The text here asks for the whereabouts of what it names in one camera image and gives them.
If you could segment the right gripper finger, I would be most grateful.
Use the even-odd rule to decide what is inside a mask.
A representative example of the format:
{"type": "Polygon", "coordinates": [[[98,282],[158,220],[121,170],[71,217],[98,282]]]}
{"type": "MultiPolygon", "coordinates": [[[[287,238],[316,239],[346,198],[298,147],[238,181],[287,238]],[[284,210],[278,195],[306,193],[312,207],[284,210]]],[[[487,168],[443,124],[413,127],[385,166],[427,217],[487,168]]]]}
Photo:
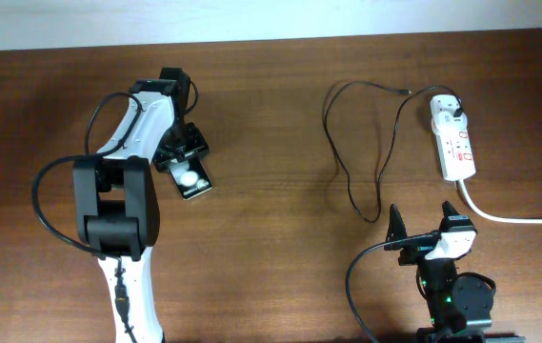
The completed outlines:
{"type": "Polygon", "coordinates": [[[408,237],[406,226],[396,204],[391,204],[389,215],[386,242],[394,243],[406,239],[408,237]]]}
{"type": "Polygon", "coordinates": [[[442,218],[443,224],[454,224],[461,220],[461,214],[455,209],[455,207],[449,201],[444,201],[442,203],[442,212],[443,212],[443,218],[442,218]]]}

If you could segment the black smartphone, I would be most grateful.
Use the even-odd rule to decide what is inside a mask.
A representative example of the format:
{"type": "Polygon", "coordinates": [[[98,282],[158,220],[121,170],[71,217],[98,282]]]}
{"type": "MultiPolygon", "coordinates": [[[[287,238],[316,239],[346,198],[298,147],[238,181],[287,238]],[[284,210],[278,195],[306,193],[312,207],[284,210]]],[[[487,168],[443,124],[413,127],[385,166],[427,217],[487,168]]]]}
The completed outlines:
{"type": "Polygon", "coordinates": [[[212,189],[212,182],[199,158],[170,162],[170,173],[184,200],[191,200],[212,189]]]}

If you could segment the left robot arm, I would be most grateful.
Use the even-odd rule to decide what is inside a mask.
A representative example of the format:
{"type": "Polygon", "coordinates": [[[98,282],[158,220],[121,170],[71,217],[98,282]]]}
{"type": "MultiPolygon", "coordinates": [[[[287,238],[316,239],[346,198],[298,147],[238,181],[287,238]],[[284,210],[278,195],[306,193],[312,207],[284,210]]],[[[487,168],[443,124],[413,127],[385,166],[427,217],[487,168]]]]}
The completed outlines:
{"type": "Polygon", "coordinates": [[[182,69],[138,80],[126,96],[128,110],[110,140],[72,167],[77,230],[105,277],[116,341],[162,342],[151,281],[161,226],[152,174],[168,174],[185,200],[208,192],[201,160],[210,148],[185,119],[198,89],[182,69]]]}

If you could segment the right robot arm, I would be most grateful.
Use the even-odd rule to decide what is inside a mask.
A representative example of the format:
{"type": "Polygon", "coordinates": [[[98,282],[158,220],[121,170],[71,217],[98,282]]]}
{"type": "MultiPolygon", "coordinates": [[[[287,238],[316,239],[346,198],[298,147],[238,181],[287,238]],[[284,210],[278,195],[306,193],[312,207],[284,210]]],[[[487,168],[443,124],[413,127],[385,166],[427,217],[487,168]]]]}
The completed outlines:
{"type": "Polygon", "coordinates": [[[477,229],[467,215],[446,201],[436,230],[409,235],[396,205],[391,205],[387,251],[399,251],[398,264],[416,267],[415,282],[426,301],[428,328],[415,334],[417,342],[524,342],[514,333],[486,334],[496,283],[476,272],[459,272],[456,262],[472,251],[477,229]]]}

